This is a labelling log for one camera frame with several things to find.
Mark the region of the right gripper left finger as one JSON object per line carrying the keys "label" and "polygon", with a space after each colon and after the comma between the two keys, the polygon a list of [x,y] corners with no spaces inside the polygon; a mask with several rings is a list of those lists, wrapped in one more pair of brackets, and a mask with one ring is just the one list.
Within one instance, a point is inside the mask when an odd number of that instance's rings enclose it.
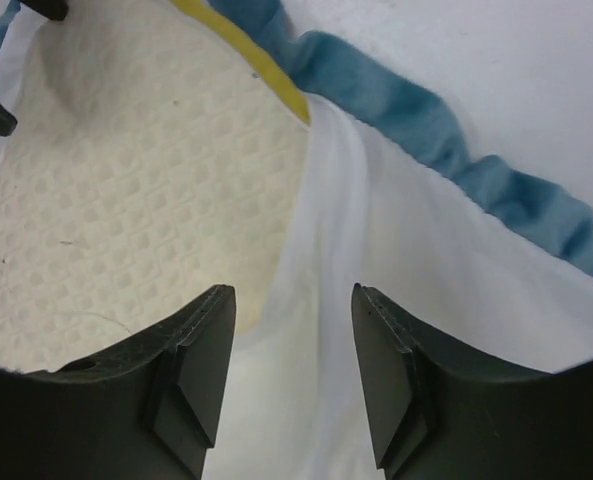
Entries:
{"label": "right gripper left finger", "polygon": [[216,285],[55,372],[0,368],[0,479],[198,479],[216,441],[236,319]]}

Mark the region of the cream yellow pillow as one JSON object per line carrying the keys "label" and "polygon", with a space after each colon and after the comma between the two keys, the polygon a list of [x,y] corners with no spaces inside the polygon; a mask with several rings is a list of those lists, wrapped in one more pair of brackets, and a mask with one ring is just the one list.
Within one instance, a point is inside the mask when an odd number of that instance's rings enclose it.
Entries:
{"label": "cream yellow pillow", "polygon": [[235,287],[261,319],[305,95],[200,1],[74,1],[25,63],[0,161],[0,367],[56,370]]}

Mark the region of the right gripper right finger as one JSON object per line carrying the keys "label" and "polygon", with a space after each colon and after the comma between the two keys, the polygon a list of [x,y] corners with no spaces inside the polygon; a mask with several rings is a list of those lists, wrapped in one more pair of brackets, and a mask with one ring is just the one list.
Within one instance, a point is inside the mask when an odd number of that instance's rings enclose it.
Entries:
{"label": "right gripper right finger", "polygon": [[489,355],[356,285],[352,324],[389,479],[593,479],[593,360],[545,373]]}

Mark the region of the blue white pillowcase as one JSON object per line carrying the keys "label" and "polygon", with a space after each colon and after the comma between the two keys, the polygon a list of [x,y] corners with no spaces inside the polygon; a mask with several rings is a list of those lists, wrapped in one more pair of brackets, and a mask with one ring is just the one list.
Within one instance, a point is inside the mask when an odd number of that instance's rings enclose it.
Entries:
{"label": "blue white pillowcase", "polygon": [[[513,364],[593,360],[593,208],[548,172],[473,156],[444,100],[279,1],[200,1],[305,95],[298,197],[260,321],[235,329],[198,479],[389,479],[375,461],[352,324],[356,285]],[[0,1],[0,103],[17,119],[39,30]]]}

